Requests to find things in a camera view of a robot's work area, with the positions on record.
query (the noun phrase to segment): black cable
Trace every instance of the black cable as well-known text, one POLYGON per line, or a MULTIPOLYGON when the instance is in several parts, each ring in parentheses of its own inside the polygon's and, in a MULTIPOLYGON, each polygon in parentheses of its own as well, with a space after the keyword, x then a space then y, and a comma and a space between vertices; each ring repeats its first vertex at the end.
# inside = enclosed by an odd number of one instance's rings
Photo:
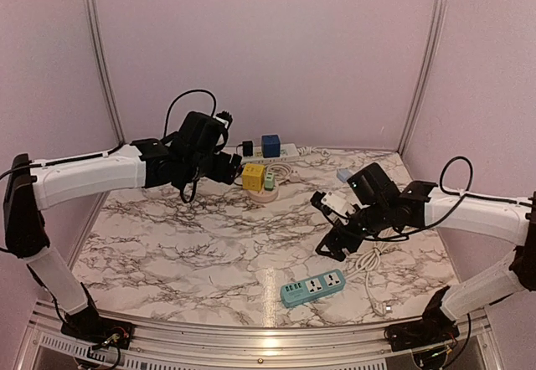
POLYGON ((236 172, 236 176, 234 177, 233 179, 233 184, 236 185, 236 186, 244 186, 244 182, 242 182, 242 184, 239 184, 236 182, 236 179, 238 179, 241 175, 242 175, 242 172, 244 171, 244 165, 240 165, 239 168, 238 168, 238 171, 236 172))
POLYGON ((168 124, 169 124, 169 116, 171 115, 171 111, 173 109, 173 107, 175 106, 175 104, 177 103, 178 100, 180 100, 181 98, 183 98, 184 96, 188 95, 188 94, 193 94, 195 92, 202 92, 204 94, 209 94, 211 97, 212 97, 212 113, 210 114, 212 117, 214 117, 214 113, 216 113, 216 97, 214 96, 214 94, 208 90, 203 90, 203 89, 195 89, 195 90, 188 90, 188 91, 185 91, 183 92, 181 95, 179 95, 177 98, 175 98, 171 104, 169 104, 169 107, 167 108, 167 114, 166 114, 166 123, 164 125, 164 136, 162 138, 165 138, 167 135, 168 135, 168 124))
MULTIPOLYGON (((448 170, 449 166, 452 165, 456 161, 464 161, 469 166, 469 171, 471 173, 471 178, 468 183, 468 187, 466 188, 466 192, 469 191, 469 188, 471 187, 472 183, 472 174, 473 174, 473 167, 471 161, 467 157, 464 156, 457 156, 453 157, 449 162, 446 163, 446 165, 443 167, 443 170, 441 171, 441 176, 439 178, 439 188, 444 194, 448 194, 449 196, 459 196, 460 194, 458 192, 452 192, 450 190, 446 190, 443 186, 443 180, 446 175, 446 171, 448 170)), ((472 194, 472 193, 464 193, 464 195, 468 196, 469 198, 475 198, 477 200, 484 200, 484 201, 491 201, 494 203, 507 203, 507 204, 513 204, 513 205, 521 205, 523 207, 529 207, 532 208, 531 203, 524 203, 522 201, 518 202, 516 200, 512 200, 511 198, 500 198, 500 197, 489 197, 489 196, 481 196, 478 194, 472 194)))
POLYGON ((58 318, 61 320, 61 322, 66 326, 68 327, 70 330, 72 331, 76 331, 65 319, 64 317, 61 315, 61 313, 59 312, 59 306, 58 306, 58 300, 56 299, 56 296, 52 295, 52 293, 50 293, 50 295, 52 296, 52 302, 54 303, 54 309, 56 309, 56 315, 58 316, 58 318))
POLYGON ((450 367, 452 363, 454 363, 461 356, 463 351, 465 351, 467 345, 469 345, 469 339, 471 338, 471 315, 469 313, 467 313, 467 321, 468 321, 467 339, 464 342, 463 346, 461 347, 460 351, 458 351, 458 353, 452 358, 450 362, 448 362, 445 366, 443 366, 444 369, 450 367))
POLYGON ((456 209, 458 207, 460 207, 460 204, 463 202, 463 200, 470 196, 470 194, 467 193, 467 192, 471 189, 472 180, 473 180, 473 177, 474 177, 475 173, 474 173, 472 163, 471 163, 471 161, 469 161, 469 158, 467 158, 467 157, 462 157, 462 156, 453 157, 449 162, 446 163, 446 165, 441 170, 441 175, 439 177, 439 187, 440 187, 440 189, 441 189, 441 191, 443 193, 446 193, 445 187, 443 186, 443 180, 445 178, 446 171, 448 171, 448 169, 449 169, 449 167, 451 167, 452 163, 454 163, 456 161, 464 161, 469 166, 469 179, 467 180, 467 185, 466 185, 466 189, 464 190, 464 192, 462 194, 454 193, 454 192, 448 192, 447 193, 447 194, 449 194, 451 196, 458 196, 458 197, 460 197, 460 199, 458 199, 456 204, 454 204, 452 206, 452 208, 449 209, 448 212, 445 215, 443 215, 441 218, 439 218, 433 224, 423 226, 422 228, 418 228, 418 229, 412 230, 410 232, 405 232, 405 233, 399 232, 399 236, 407 236, 407 237, 409 237, 412 234, 418 234, 419 232, 423 232, 425 230, 435 228, 436 226, 438 226, 441 223, 443 223, 447 218, 449 218, 451 216, 451 214, 454 211, 456 211, 456 209))
POLYGON ((70 163, 70 162, 78 162, 78 161, 85 161, 88 159, 95 159, 95 158, 102 158, 106 155, 111 155, 114 152, 119 151, 124 144, 119 144, 118 146, 113 147, 111 150, 108 150, 106 152, 99 152, 97 154, 90 154, 90 155, 83 155, 81 157, 72 157, 72 158, 62 158, 58 159, 56 161, 49 161, 45 162, 44 164, 40 163, 31 163, 29 165, 23 165, 21 167, 12 167, 8 171, 2 173, 0 175, 0 180, 4 179, 6 176, 11 175, 12 173, 24 171, 26 169, 35 169, 36 167, 53 167, 54 165, 60 165, 62 163, 70 163))
POLYGON ((194 180, 192 182, 192 194, 190 194, 190 198, 186 198, 186 196, 184 195, 184 189, 182 188, 181 191, 180 191, 180 196, 181 196, 181 200, 183 200, 183 203, 185 204, 189 204, 193 201, 193 199, 195 198, 195 193, 197 192, 198 190, 198 181, 197 180, 194 180))
POLYGON ((117 359, 114 364, 111 365, 111 367, 106 368, 99 368, 98 370, 115 370, 119 366, 119 362, 121 361, 121 349, 117 346, 116 343, 111 343, 113 347, 117 349, 117 359))

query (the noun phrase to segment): yellow cube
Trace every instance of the yellow cube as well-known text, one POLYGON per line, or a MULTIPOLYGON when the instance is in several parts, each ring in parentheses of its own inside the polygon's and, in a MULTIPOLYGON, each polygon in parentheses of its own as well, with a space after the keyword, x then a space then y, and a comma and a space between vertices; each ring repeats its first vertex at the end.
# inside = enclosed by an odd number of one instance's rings
POLYGON ((259 192, 265 182, 265 166, 257 163, 246 163, 242 172, 242 188, 259 192))

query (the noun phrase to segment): marble tabletop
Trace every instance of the marble tabletop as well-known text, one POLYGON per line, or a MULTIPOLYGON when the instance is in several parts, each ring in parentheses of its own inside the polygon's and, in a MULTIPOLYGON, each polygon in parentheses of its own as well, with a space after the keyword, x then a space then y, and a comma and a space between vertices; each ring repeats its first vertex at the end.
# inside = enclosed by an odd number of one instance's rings
POLYGON ((238 186, 203 180, 191 204, 171 186, 112 192, 96 220, 75 276, 101 309, 169 321, 234 326, 331 326, 417 316, 433 293, 457 282, 436 231, 390 244, 370 274, 370 291, 392 306, 373 313, 364 274, 343 291, 292 309, 280 298, 285 283, 338 268, 355 271, 365 242, 339 263, 315 254, 330 229, 311 206, 317 191, 357 199, 335 174, 378 162, 403 187, 410 181, 396 153, 327 150, 292 166, 301 181, 281 185, 279 198, 259 205, 238 186))

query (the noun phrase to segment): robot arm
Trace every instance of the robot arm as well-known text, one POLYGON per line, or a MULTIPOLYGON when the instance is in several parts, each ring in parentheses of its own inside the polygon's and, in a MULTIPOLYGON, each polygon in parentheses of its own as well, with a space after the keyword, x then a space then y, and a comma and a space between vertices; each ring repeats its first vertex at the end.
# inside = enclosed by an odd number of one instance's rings
MULTIPOLYGON (((41 211, 72 198, 167 183, 189 202, 202 177, 232 184, 241 157, 222 152, 231 121, 227 112, 216 117, 190 112, 181 128, 161 141, 138 140, 110 152, 53 161, 32 162, 27 154, 13 160, 3 202, 6 246, 63 307, 63 333, 102 343, 118 327, 130 334, 131 324, 99 316, 88 291, 50 246, 41 211), (188 184, 193 184, 189 201, 188 184)), ((121 339, 127 347, 128 338, 121 339)))
POLYGON ((348 184, 361 206, 332 193, 316 192, 311 199, 334 225, 317 247, 320 255, 343 261, 346 252, 357 251, 365 240, 380 240, 379 232, 387 228, 399 232, 400 241, 405 234, 449 228, 492 236, 516 246, 482 273, 438 290, 422 320, 388 327, 386 337, 393 350, 448 340, 450 334, 458 333, 455 321, 467 313, 521 290, 536 290, 536 208, 530 199, 471 194, 461 200, 460 195, 420 181, 401 192, 378 164, 356 173, 348 184), (416 230, 404 232, 405 227, 416 230))

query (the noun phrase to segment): electrical outlet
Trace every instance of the electrical outlet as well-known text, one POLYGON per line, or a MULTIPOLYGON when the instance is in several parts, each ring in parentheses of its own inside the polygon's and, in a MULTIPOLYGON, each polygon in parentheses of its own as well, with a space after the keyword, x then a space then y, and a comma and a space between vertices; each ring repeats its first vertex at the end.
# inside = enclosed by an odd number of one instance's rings
POLYGON ((318 280, 318 278, 306 281, 305 285, 310 293, 315 293, 322 290, 322 285, 320 285, 320 281, 318 280))
POLYGON ((285 307, 302 305, 343 290, 346 280, 340 270, 312 276, 281 287, 281 300, 285 307))
POLYGON ((329 274, 324 275, 324 280, 326 281, 327 286, 335 286, 341 283, 337 272, 330 272, 329 274))

